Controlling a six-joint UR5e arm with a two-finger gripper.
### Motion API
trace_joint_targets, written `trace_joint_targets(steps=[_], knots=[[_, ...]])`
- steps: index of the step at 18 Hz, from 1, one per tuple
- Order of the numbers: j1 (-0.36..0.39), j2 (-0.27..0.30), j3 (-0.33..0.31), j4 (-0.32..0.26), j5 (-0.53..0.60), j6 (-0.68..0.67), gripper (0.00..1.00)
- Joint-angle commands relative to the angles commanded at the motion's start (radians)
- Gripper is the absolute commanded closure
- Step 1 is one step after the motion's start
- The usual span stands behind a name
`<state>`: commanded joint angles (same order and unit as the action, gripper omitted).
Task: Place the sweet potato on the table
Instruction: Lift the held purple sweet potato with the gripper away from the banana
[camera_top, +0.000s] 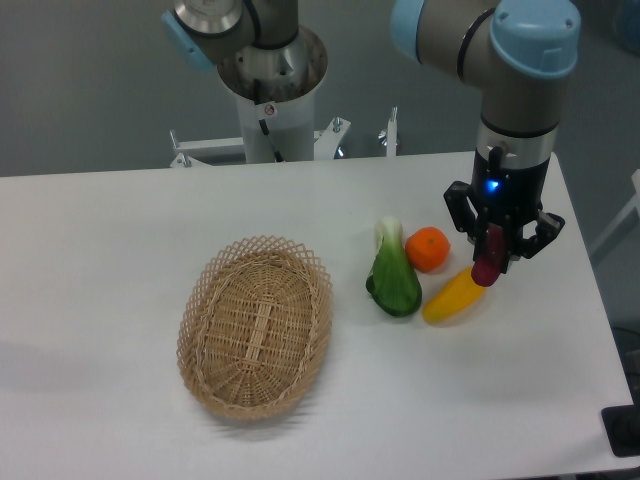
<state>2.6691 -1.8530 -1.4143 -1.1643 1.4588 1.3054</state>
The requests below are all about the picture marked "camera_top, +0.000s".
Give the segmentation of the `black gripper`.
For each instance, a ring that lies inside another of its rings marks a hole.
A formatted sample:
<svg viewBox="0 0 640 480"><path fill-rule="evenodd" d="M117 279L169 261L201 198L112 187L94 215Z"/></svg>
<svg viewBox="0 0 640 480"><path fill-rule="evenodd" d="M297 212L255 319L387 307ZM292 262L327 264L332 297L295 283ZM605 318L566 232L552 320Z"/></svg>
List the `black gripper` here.
<svg viewBox="0 0 640 480"><path fill-rule="evenodd" d="M541 210L549 163L547 159L527 169L501 169L490 177L488 160L474 152L471 186L454 181L443 195L456 230L474 245L474 261L486 247L488 221L503 227L507 214L512 222L505 226L505 271L513 261L533 258L560 235L565 219ZM534 234L525 238L524 226L531 222L535 223Z"/></svg>

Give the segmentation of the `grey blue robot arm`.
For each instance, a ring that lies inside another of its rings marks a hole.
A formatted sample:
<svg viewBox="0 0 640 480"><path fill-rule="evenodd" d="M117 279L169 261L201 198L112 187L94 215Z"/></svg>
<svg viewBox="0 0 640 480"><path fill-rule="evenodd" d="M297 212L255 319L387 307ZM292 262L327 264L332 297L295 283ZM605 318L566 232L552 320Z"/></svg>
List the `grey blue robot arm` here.
<svg viewBox="0 0 640 480"><path fill-rule="evenodd" d="M178 1L161 17L196 69L214 68L235 95L250 163L311 160L323 43L294 1ZM473 244L472 278L489 286L554 241L563 219L541 193L577 63L581 19L568 1L399 1L395 47L482 94L472 178L444 198Z"/></svg>

